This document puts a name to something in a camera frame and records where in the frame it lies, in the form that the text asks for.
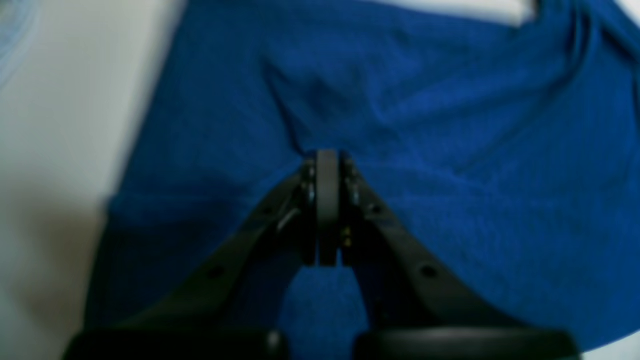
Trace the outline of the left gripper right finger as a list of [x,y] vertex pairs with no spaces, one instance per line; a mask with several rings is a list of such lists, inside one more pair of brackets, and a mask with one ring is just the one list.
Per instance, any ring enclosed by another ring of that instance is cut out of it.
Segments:
[[572,337],[498,310],[399,221],[352,158],[317,152],[319,260],[352,268],[368,318],[355,360],[580,360]]

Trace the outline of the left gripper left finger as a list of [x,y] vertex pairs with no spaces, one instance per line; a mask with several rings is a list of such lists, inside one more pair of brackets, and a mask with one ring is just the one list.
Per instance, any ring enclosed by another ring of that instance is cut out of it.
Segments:
[[126,321],[80,333],[64,359],[290,359],[274,324],[291,281],[316,260],[317,212],[313,153],[176,290]]

